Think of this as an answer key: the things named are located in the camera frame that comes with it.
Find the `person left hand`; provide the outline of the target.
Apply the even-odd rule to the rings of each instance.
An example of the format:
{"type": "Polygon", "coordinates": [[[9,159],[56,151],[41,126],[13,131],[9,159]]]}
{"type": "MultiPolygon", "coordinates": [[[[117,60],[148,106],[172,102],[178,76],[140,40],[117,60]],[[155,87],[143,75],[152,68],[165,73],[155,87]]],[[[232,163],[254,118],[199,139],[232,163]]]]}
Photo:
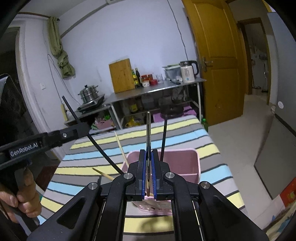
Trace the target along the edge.
{"type": "Polygon", "coordinates": [[[18,223],[12,207],[18,208],[29,218],[36,218],[41,214],[42,206],[39,194],[36,190],[36,182],[32,172],[26,168],[23,172],[23,186],[14,195],[10,190],[1,184],[1,212],[13,223],[18,223]]]}

